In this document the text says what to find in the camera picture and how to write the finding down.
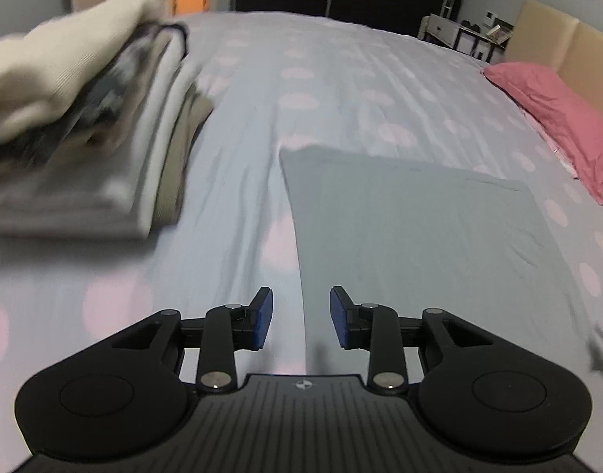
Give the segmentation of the grey-green garment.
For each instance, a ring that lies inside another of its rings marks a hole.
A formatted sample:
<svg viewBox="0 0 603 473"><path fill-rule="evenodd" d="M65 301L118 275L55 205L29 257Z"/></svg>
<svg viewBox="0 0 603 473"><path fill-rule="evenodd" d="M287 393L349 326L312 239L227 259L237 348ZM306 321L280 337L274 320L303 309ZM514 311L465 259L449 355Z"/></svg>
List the grey-green garment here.
<svg viewBox="0 0 603 473"><path fill-rule="evenodd" d="M309 146L280 154L312 374L364 374L332 288L417 317L440 307L591 378L581 292L529 188L478 172Z"/></svg>

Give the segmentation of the stack of folded clothes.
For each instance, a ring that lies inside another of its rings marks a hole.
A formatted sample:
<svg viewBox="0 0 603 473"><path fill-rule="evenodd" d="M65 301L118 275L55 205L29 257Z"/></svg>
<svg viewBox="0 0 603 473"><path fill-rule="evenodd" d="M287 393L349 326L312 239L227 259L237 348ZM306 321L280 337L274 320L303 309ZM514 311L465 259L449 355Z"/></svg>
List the stack of folded clothes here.
<svg viewBox="0 0 603 473"><path fill-rule="evenodd" d="M166 0L106 0L0 39L0 235L144 238L179 221L213 111Z"/></svg>

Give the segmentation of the polka dot bed sheet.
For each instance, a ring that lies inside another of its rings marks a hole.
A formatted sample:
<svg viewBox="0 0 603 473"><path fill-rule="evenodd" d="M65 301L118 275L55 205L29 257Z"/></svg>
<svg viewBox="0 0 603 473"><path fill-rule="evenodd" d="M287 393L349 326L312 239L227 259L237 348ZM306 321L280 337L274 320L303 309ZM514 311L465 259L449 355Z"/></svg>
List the polka dot bed sheet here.
<svg viewBox="0 0 603 473"><path fill-rule="evenodd" d="M266 351L242 352L238 369L307 369L284 148L318 144L524 182L588 316L603 317L603 205L478 62L324 18L196 14L188 24L198 86L215 109L192 154L179 224L126 244L0 240L0 472L28 455L13 415L22 383L163 307L199 316L267 285L275 312Z"/></svg>

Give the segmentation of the pink pillow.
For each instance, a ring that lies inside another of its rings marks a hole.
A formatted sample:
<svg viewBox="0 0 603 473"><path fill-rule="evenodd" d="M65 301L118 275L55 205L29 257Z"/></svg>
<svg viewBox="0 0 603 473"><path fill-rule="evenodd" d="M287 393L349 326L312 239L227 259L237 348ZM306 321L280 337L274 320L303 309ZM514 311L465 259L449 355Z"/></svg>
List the pink pillow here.
<svg viewBox="0 0 603 473"><path fill-rule="evenodd" d="M542 125L593 200L603 205L603 115L549 67L506 62L485 67L483 75Z"/></svg>

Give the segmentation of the white bedside shelf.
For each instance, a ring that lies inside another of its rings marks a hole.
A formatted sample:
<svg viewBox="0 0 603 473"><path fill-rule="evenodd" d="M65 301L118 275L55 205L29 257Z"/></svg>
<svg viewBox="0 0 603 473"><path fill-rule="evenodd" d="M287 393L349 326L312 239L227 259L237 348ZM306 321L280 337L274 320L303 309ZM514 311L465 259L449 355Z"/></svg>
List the white bedside shelf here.
<svg viewBox="0 0 603 473"><path fill-rule="evenodd" d="M418 39L474 59L497 63L513 33L513 24L501 20L492 11L486 11L481 24L459 21L463 0L443 0L438 14L422 18Z"/></svg>

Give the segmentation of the beige headboard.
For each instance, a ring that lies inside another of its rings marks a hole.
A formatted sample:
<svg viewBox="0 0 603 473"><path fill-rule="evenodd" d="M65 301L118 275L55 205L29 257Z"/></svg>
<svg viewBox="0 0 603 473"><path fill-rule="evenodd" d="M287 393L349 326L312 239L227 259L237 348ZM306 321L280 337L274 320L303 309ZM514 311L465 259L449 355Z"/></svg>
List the beige headboard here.
<svg viewBox="0 0 603 473"><path fill-rule="evenodd" d="M603 33L537 0L525 0L506 62L549 67L603 115Z"/></svg>

